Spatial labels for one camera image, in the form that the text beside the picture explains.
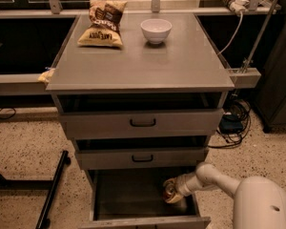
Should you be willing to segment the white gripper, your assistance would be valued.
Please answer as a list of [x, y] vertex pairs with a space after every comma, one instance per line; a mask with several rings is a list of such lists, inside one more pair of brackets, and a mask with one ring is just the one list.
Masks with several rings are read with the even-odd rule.
[[179, 193], [164, 193], [164, 200], [167, 203], [177, 203], [184, 197], [191, 195], [197, 189], [197, 179], [195, 173], [172, 177], [164, 181], [163, 186], [176, 184], [176, 190]]

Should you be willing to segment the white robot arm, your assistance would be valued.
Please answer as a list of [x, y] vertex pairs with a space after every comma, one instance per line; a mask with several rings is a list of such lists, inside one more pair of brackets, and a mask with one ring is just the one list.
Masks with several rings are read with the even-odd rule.
[[266, 177], [237, 180], [201, 162], [193, 172], [167, 179], [163, 187], [167, 203], [219, 188], [234, 200], [234, 229], [286, 229], [286, 191]]

